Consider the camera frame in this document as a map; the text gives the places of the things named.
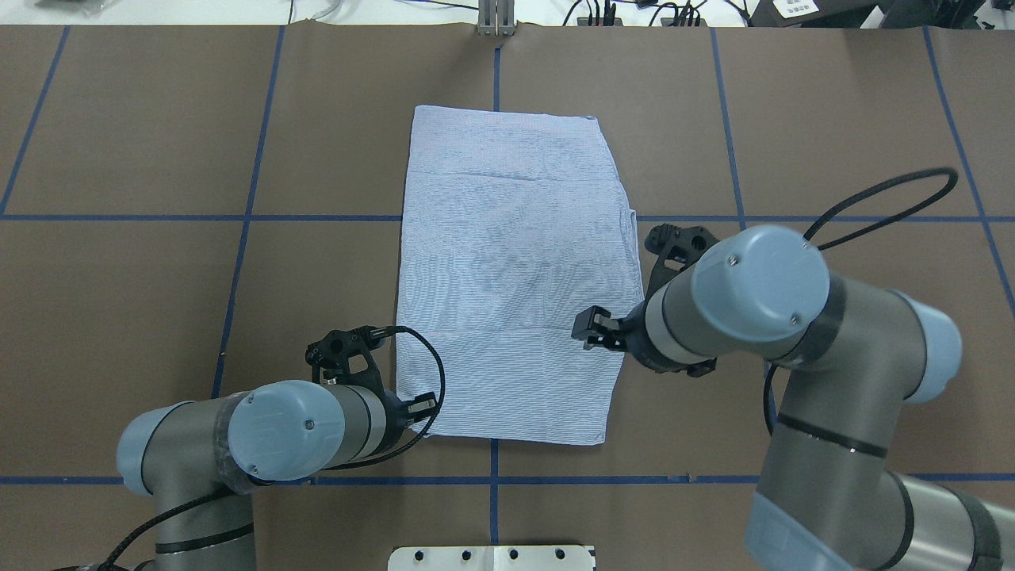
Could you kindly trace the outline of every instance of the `white mounting plate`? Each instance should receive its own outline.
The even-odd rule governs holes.
[[[416,559],[417,552],[422,559]],[[388,571],[596,571],[595,554],[592,546],[399,548],[388,559]]]

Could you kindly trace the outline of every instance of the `light blue cloth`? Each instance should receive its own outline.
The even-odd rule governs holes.
[[[600,444],[623,356],[584,351],[574,316],[642,299],[634,211],[594,117],[416,108],[398,324],[444,359],[430,432]],[[402,399],[437,389],[398,342]],[[422,425],[415,425],[419,430]]]

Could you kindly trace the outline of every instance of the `white label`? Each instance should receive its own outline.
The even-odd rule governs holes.
[[[772,4],[784,18],[795,18],[818,11],[814,0],[772,0]]]

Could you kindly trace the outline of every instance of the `robotic arm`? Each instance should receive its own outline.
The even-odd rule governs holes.
[[[135,419],[121,437],[117,468],[132,492],[154,496],[162,514],[146,524],[160,523],[155,559],[135,570],[255,571],[254,490],[329,468],[378,463],[418,441],[444,400],[439,358],[441,397],[431,392],[402,402],[384,388],[370,356],[385,338],[403,332],[418,338],[403,328],[332,332],[307,349],[315,382],[279,381]],[[355,356],[366,361],[364,371],[351,372],[349,359]],[[377,456],[391,449],[407,426],[424,419],[429,421],[416,439]],[[111,560],[117,556],[114,552]],[[120,569],[112,563],[85,569]]]
[[[646,301],[623,319],[590,308],[572,337],[657,372],[700,376],[734,351],[793,371],[747,526],[755,561],[769,571],[1015,570],[1015,511],[884,468],[902,404],[934,399],[958,371],[948,316],[829,272],[817,246],[782,226],[717,242],[704,228],[664,224],[646,245],[660,255]]]

